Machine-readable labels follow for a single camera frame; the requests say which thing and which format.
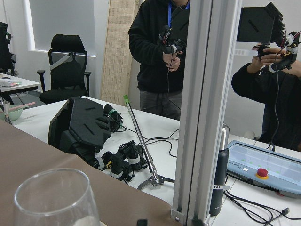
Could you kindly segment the metal reach grabber tool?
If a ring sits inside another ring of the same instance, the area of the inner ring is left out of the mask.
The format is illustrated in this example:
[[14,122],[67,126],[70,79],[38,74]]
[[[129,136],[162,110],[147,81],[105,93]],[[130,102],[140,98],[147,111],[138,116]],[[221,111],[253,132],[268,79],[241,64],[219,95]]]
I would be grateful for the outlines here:
[[128,112],[131,116],[134,128],[135,128],[136,133],[138,135],[139,141],[140,141],[142,149],[143,149],[143,153],[145,155],[145,158],[146,158],[146,161],[147,161],[147,164],[148,164],[148,168],[149,168],[150,173],[151,173],[151,177],[148,178],[147,180],[145,180],[144,182],[142,182],[138,186],[138,190],[142,191],[148,185],[158,186],[158,185],[164,184],[164,182],[174,183],[174,179],[166,178],[166,177],[161,176],[157,173],[157,169],[156,169],[156,167],[153,163],[152,156],[150,155],[150,153],[148,151],[148,148],[146,146],[146,143],[145,143],[144,138],[142,136],[142,133],[140,131],[139,125],[136,121],[135,115],[133,113],[132,107],[131,107],[129,99],[128,99],[128,96],[123,95],[123,98],[124,98],[125,105],[128,109]]

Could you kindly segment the black teleoperation device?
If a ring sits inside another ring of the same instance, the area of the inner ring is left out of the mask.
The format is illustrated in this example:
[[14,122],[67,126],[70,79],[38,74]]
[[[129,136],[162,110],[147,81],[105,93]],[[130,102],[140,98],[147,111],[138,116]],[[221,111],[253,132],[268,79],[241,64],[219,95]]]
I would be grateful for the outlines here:
[[110,104],[101,105],[90,99],[71,97],[50,122],[48,144],[128,182],[135,171],[147,167],[141,145],[130,141],[122,144],[116,153],[107,151],[98,155],[106,140],[122,126],[121,114]]

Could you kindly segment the standing person black jacket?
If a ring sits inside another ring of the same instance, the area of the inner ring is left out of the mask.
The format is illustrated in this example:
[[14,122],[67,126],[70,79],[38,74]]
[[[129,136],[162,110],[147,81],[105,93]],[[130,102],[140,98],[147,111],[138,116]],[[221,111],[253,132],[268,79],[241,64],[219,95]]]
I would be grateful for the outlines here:
[[129,50],[140,63],[140,109],[175,120],[181,115],[185,53],[164,53],[159,33],[171,25],[172,13],[178,7],[189,9],[190,1],[146,0],[128,31]]

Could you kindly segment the dark water bottle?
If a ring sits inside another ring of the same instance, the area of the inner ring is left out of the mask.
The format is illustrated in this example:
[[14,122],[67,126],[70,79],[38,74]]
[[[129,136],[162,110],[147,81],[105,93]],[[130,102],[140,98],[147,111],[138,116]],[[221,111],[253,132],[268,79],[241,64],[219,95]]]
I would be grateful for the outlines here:
[[219,154],[214,178],[214,188],[212,192],[210,215],[216,216],[221,211],[223,192],[226,189],[225,178],[227,171],[227,164],[229,159],[228,138],[230,129],[227,124],[223,124],[221,132],[221,142],[219,147]]

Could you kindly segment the black office chair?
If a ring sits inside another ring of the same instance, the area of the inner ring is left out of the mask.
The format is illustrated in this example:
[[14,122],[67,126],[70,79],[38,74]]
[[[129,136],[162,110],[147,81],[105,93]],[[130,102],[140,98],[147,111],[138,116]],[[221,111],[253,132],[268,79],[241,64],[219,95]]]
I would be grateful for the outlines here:
[[90,96],[91,72],[86,70],[87,51],[79,35],[56,34],[51,41],[48,58],[50,90],[45,90],[45,70],[37,71],[42,87],[41,102],[50,104],[70,97]]

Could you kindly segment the clear wine glass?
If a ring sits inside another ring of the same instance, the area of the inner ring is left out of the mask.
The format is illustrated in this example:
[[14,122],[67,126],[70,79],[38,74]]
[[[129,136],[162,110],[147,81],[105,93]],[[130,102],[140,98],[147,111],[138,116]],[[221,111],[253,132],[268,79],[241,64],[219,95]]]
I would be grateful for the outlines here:
[[15,226],[99,226],[90,180],[77,169],[52,169],[25,180],[14,195]]

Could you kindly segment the seated person black jacket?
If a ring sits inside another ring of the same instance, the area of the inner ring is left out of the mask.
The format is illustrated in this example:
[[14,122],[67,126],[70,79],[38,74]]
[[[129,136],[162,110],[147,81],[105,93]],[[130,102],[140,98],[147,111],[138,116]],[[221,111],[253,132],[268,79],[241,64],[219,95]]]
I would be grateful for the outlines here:
[[281,55],[286,51],[266,48],[263,52],[232,76],[231,86],[236,94],[265,105],[260,142],[300,151],[301,63],[296,60],[290,69],[265,72],[283,60]]

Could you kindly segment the green bowl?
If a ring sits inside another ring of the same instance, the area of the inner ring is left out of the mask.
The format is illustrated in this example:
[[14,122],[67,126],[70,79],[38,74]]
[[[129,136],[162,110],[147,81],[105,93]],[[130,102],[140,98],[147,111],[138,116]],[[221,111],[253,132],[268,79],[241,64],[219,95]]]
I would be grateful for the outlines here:
[[[14,108],[14,107],[16,107],[16,105],[10,105],[9,106],[8,117],[11,121],[17,120],[23,112],[23,108],[18,108],[18,109],[13,109],[12,110],[12,108]],[[4,121],[5,120],[5,115],[3,113],[3,109],[4,109],[3,105],[0,105],[0,119]]]

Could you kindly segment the blue teach pendant tablet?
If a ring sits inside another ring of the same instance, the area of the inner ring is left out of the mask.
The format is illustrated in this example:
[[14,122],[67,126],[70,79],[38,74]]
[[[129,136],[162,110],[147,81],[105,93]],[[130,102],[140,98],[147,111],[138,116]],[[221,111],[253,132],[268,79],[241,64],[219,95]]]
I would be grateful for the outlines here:
[[301,197],[299,159],[239,141],[228,144],[227,171],[247,183],[271,188],[281,195]]

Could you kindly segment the aluminium frame post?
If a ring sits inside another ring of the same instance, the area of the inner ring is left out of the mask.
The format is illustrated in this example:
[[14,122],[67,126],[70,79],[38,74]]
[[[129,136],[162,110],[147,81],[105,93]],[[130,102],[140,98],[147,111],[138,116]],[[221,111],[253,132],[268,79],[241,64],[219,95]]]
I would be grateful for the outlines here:
[[241,4],[191,2],[171,210],[184,226],[209,221]]

